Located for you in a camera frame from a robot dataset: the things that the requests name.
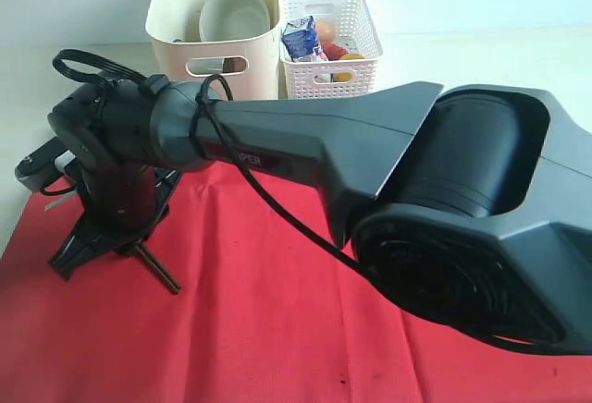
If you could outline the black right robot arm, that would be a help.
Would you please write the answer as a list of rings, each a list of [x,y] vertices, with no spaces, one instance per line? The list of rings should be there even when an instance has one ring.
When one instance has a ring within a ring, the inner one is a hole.
[[[316,189],[325,248],[403,310],[514,352],[591,351],[591,135],[549,92],[413,82],[235,101],[206,82],[82,86],[48,121],[109,225],[146,166],[215,160]]]

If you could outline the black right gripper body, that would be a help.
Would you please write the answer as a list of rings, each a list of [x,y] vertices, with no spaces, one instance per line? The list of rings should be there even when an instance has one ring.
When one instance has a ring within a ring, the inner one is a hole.
[[[79,255],[103,255],[146,240],[169,211],[179,172],[152,166],[79,168],[84,213],[76,224]]]

